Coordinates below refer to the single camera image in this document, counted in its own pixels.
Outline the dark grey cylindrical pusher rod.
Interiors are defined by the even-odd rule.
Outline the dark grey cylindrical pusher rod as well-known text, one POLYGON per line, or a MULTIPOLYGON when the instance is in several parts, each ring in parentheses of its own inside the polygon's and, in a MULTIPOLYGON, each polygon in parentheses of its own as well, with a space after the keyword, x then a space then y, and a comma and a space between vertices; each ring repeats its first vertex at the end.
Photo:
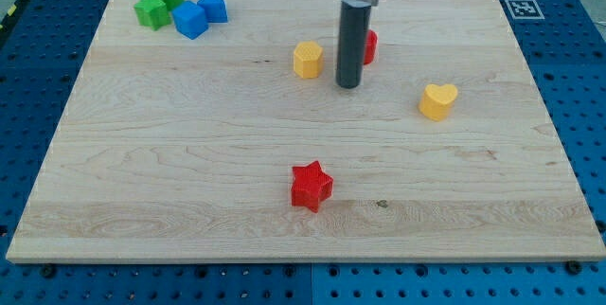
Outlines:
POLYGON ((368 3, 341 1, 335 80, 342 88, 356 88, 361 83, 370 13, 368 3))

